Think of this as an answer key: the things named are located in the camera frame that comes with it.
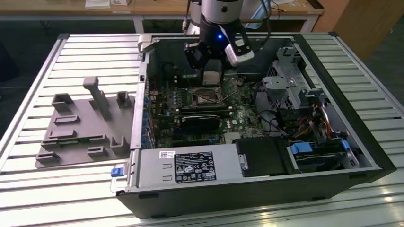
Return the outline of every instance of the aluminum profile table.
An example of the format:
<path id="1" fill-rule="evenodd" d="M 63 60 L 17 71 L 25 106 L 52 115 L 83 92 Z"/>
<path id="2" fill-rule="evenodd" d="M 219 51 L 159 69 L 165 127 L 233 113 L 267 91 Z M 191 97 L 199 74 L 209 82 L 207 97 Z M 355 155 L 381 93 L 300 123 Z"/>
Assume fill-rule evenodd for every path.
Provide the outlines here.
<path id="1" fill-rule="evenodd" d="M 123 90 L 136 95 L 137 38 L 137 34 L 61 35 L 56 41 L 0 142 L 0 226 L 363 227 L 403 224 L 403 107 L 340 38 L 327 33 L 304 34 L 304 38 L 397 167 L 395 173 L 376 182 L 355 186 L 329 200 L 140 220 L 109 191 L 111 168 L 124 163 L 124 159 L 36 169 L 35 155 L 53 111 L 55 93 L 67 92 L 72 99 L 89 98 L 88 90 L 81 87 L 83 78 L 99 76 L 99 87 L 107 96 Z M 308 73 L 319 85 L 312 71 Z"/>

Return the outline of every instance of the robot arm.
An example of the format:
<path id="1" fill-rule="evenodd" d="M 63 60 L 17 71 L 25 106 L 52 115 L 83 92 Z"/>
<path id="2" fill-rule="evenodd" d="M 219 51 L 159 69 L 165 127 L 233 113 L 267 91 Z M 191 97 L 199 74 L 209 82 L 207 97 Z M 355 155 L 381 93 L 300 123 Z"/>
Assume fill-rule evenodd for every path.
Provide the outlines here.
<path id="1" fill-rule="evenodd" d="M 185 55 L 193 68 L 201 71 L 224 71 L 237 66 L 253 57 L 249 40 L 239 16 L 243 0 L 200 0 L 200 14 L 192 11 L 200 19 L 200 40 L 185 45 Z"/>

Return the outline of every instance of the warning label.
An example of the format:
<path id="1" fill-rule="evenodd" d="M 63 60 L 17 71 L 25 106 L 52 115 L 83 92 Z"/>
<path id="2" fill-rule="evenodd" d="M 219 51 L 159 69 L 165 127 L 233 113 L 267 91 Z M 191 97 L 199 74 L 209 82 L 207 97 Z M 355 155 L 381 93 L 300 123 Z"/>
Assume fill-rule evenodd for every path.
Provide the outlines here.
<path id="1" fill-rule="evenodd" d="M 175 155 L 175 167 L 177 183 L 216 180 L 212 152 Z"/>

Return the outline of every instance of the cable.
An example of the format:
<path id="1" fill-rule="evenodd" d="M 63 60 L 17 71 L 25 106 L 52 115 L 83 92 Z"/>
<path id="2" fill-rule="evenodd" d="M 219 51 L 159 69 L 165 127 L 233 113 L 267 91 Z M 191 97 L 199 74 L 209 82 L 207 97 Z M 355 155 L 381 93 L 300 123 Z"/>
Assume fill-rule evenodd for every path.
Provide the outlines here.
<path id="1" fill-rule="evenodd" d="M 253 99 L 252 99 L 252 104 L 255 105 L 255 101 L 257 99 L 257 93 L 259 93 L 259 87 L 261 86 L 263 81 L 260 81 L 255 87 L 255 91 L 253 91 Z"/>
<path id="2" fill-rule="evenodd" d="M 267 16 L 267 30 L 268 30 L 268 35 L 267 35 L 267 37 L 265 37 L 265 39 L 264 39 L 264 42 L 263 42 L 263 47 L 264 47 L 264 45 L 265 45 L 265 43 L 267 43 L 267 41 L 268 41 L 268 39 L 269 39 L 269 36 L 271 36 L 271 22 L 269 22 L 269 18 L 271 18 L 271 10 L 268 11 L 268 8 L 267 8 L 267 5 L 265 5 L 265 2 L 264 2 L 264 0 L 261 0 L 261 5 L 263 5 L 263 8 L 264 8 L 264 10 L 265 10 L 265 16 Z"/>
<path id="3" fill-rule="evenodd" d="M 188 3 L 187 3 L 187 12 L 185 12 L 185 17 L 184 17 L 184 21 L 183 21 L 183 32 L 184 33 L 187 33 L 189 6 L 191 6 L 191 0 L 188 0 Z"/>
<path id="4" fill-rule="evenodd" d="M 275 3 L 276 5 L 276 8 L 277 8 L 277 20 L 280 20 L 280 9 L 279 9 L 279 4 L 272 0 L 272 2 Z"/>
<path id="5" fill-rule="evenodd" d="M 261 117 L 261 120 L 265 121 L 265 122 L 269 124 L 269 126 L 273 126 L 273 127 L 279 130 L 279 132 L 283 134 L 283 136 L 291 137 L 291 135 L 289 135 L 289 134 L 277 126 L 277 125 L 275 125 L 275 124 L 271 122 L 273 119 L 271 119 L 271 121 L 267 120 L 267 119 L 261 116 L 260 113 L 259 113 L 259 116 Z"/>

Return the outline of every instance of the black cable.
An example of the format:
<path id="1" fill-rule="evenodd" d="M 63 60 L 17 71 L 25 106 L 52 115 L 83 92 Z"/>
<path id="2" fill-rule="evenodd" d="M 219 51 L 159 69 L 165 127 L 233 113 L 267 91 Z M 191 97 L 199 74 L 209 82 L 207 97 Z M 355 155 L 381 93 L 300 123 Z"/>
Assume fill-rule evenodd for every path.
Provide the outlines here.
<path id="1" fill-rule="evenodd" d="M 261 0 L 261 5 L 263 5 L 263 8 L 265 10 L 265 16 L 267 16 L 267 30 L 268 30 L 268 35 L 264 39 L 264 42 L 263 42 L 263 46 L 265 45 L 268 39 L 269 39 L 269 36 L 271 36 L 271 22 L 269 22 L 269 18 L 271 18 L 271 10 L 268 11 L 268 8 L 267 8 L 267 5 L 265 5 L 265 2 L 264 0 Z"/>
<path id="2" fill-rule="evenodd" d="M 279 9 L 279 4 L 272 0 L 272 2 L 275 3 L 276 5 L 276 8 L 277 8 L 277 20 L 280 20 L 280 9 Z"/>
<path id="3" fill-rule="evenodd" d="M 188 0 L 187 2 L 187 11 L 185 11 L 185 17 L 184 17 L 184 21 L 183 21 L 183 32 L 185 32 L 187 30 L 187 25 L 188 25 L 188 12 L 189 12 L 189 6 L 191 6 L 191 0 Z"/>
<path id="4" fill-rule="evenodd" d="M 260 81 L 256 85 L 255 91 L 253 91 L 253 99 L 252 99 L 252 104 L 255 105 L 255 101 L 257 100 L 257 93 L 259 93 L 259 88 L 263 84 L 263 81 Z"/>

